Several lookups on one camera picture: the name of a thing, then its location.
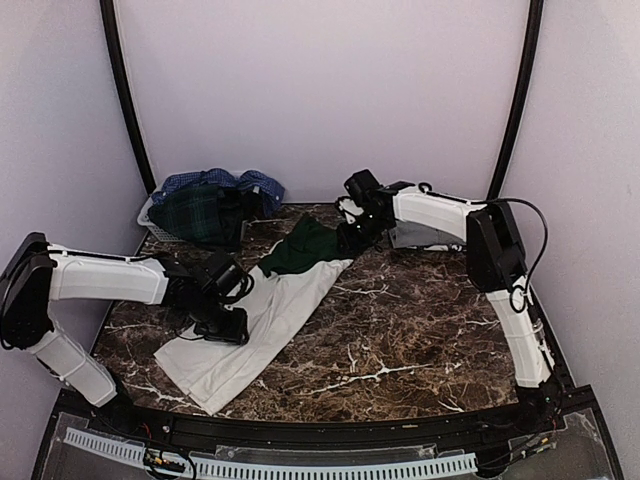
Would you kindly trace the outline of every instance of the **fabric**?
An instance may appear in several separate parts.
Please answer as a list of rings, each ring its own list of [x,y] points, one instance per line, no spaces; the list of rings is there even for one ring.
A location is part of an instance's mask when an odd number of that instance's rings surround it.
[[[208,414],[219,412],[289,343],[350,264],[321,261],[298,275],[269,277],[254,267],[253,290],[234,305],[247,311],[249,342],[233,346],[176,338],[155,353],[158,364]],[[193,329],[183,336],[193,336]]]
[[[161,205],[153,205],[149,219],[176,237],[198,246],[236,249],[242,238],[244,211],[241,195],[218,185],[181,189]]]
[[[338,253],[336,231],[304,215],[291,233],[258,263],[265,275],[303,273],[321,260],[346,259]]]
[[[258,189],[262,198],[262,208],[265,217],[271,217],[282,205],[284,187],[276,180],[266,176],[257,170],[247,170],[240,178],[236,178],[226,170],[213,168],[206,172],[190,172],[171,175],[162,188],[151,194],[154,205],[163,204],[172,194],[183,188],[202,185],[218,185],[225,188],[237,188],[238,190],[254,191]]]

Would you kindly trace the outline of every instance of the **white cable tray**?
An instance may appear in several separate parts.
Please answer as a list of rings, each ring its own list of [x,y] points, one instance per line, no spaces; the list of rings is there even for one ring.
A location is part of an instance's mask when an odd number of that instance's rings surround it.
[[[143,463],[141,442],[114,440],[96,433],[67,428],[64,443],[115,462],[136,468]],[[166,453],[167,460],[186,466],[183,477],[191,478],[191,467],[177,454]],[[197,478],[202,480],[429,480],[477,472],[474,453],[415,462],[358,466],[287,466],[236,463],[191,456]]]

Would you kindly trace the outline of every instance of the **white wall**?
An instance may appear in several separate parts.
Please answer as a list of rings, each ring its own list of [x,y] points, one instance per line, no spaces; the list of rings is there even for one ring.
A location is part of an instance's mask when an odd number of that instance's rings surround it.
[[[640,6],[547,2],[542,24],[505,193],[549,219],[533,283],[627,478],[639,478]],[[532,255],[540,227],[527,218]]]
[[[120,0],[153,170],[258,168],[288,201],[351,173],[483,197],[528,2]]]
[[[113,84],[97,1],[0,1],[0,270],[30,231],[70,247],[132,253],[144,192]],[[100,302],[60,302],[90,346]],[[58,383],[0,351],[0,479],[30,478]]]

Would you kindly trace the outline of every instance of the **green cloth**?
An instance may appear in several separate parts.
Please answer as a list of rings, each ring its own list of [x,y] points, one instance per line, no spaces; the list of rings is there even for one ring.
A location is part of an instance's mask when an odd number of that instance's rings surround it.
[[[315,218],[304,215],[293,230],[273,251],[262,258],[258,267],[265,276],[298,274],[310,270],[316,263],[353,258],[338,253],[335,229],[325,227]]]
[[[182,188],[149,209],[164,231],[203,248],[238,249],[242,235],[241,194],[218,185]]]

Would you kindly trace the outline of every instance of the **white cloth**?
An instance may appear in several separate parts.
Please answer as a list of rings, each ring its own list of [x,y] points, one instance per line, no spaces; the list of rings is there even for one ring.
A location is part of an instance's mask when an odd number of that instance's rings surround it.
[[[351,262],[318,262],[301,274],[268,278],[254,267],[249,272],[253,290],[233,305],[247,311],[249,342],[235,346],[176,338],[155,353],[158,364],[208,414],[217,413],[289,343]]]

